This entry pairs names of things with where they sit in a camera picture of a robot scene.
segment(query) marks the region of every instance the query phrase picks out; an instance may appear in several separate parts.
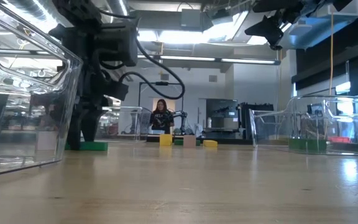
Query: red object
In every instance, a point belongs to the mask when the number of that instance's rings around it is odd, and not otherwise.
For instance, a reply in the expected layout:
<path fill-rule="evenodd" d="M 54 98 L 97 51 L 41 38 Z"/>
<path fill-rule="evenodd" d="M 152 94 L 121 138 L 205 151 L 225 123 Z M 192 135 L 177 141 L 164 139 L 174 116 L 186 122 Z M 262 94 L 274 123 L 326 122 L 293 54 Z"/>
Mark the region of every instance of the red object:
<path fill-rule="evenodd" d="M 328 137 L 328 141 L 351 143 L 351 139 L 349 137 Z"/>

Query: transparent plastic container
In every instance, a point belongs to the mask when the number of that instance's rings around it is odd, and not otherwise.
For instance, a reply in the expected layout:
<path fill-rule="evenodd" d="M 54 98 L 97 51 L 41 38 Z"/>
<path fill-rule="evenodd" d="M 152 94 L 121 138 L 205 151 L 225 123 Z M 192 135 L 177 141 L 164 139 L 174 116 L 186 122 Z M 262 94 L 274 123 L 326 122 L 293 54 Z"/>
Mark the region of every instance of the transparent plastic container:
<path fill-rule="evenodd" d="M 130 140 L 145 141 L 149 133 L 148 109 L 132 106 L 103 107 L 106 111 L 99 120 L 96 139 L 98 141 Z"/>
<path fill-rule="evenodd" d="M 284 111 L 250 111 L 255 147 L 358 155 L 358 97 L 301 96 Z"/>
<path fill-rule="evenodd" d="M 0 5 L 0 172 L 62 158 L 81 66 Z"/>

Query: brown block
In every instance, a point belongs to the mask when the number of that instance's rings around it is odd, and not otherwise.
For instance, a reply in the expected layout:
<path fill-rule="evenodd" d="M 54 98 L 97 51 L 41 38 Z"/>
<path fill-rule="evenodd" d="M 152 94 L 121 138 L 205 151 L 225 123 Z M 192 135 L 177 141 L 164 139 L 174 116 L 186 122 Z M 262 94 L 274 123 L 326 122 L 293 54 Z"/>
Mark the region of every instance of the brown block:
<path fill-rule="evenodd" d="M 196 147 L 196 136 L 184 136 L 183 147 Z"/>

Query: machine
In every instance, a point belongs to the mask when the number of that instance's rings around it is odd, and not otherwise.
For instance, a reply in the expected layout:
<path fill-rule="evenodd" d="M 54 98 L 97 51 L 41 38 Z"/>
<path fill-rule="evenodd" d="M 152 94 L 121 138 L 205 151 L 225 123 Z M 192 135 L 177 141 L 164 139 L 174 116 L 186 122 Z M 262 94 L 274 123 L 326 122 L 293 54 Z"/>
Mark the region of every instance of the machine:
<path fill-rule="evenodd" d="M 279 46 L 284 36 L 280 26 L 287 22 L 294 24 L 301 16 L 310 17 L 314 12 L 327 4 L 333 4 L 341 11 L 352 0 L 258 0 L 254 12 L 276 11 L 274 16 L 264 16 L 262 22 L 245 30 L 247 35 L 265 37 L 272 50 L 281 50 Z"/>
<path fill-rule="evenodd" d="M 128 86 L 123 84 L 123 81 L 128 75 L 136 75 L 143 79 L 151 89 L 164 98 L 177 100 L 184 95 L 185 86 L 180 78 L 149 56 L 137 40 L 137 24 L 140 18 L 102 11 L 88 0 L 53 0 L 53 4 L 74 27 L 66 28 L 58 25 L 49 34 L 61 40 L 62 45 L 79 56 L 84 63 L 67 137 L 67 142 L 72 149 L 80 148 L 81 131 L 85 141 L 94 141 L 98 120 L 104 113 L 102 107 L 108 106 L 104 95 L 125 100 Z M 101 13 L 121 18 L 122 21 L 103 24 Z M 164 95 L 136 72 L 123 74 L 118 82 L 112 80 L 105 69 L 114 70 L 124 65 L 136 66 L 137 49 L 151 62 L 174 76 L 182 86 L 182 93 L 174 97 Z M 112 61 L 121 62 L 121 64 L 112 66 L 106 63 Z"/>

